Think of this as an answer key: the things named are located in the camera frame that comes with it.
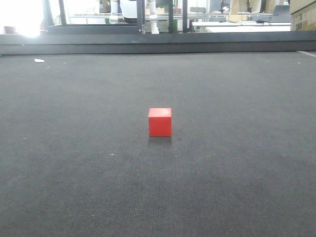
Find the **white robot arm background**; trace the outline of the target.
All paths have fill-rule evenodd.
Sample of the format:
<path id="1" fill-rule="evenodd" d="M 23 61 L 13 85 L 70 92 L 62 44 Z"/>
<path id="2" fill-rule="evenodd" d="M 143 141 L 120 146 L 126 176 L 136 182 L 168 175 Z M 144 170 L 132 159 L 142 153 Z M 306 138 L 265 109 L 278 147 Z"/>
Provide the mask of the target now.
<path id="1" fill-rule="evenodd" d="M 158 29 L 158 16 L 156 14 L 156 1 L 147 0 L 146 3 L 149 5 L 149 10 L 150 10 L 149 20 L 151 24 L 151 33 L 154 35 L 158 35 L 159 29 Z"/>

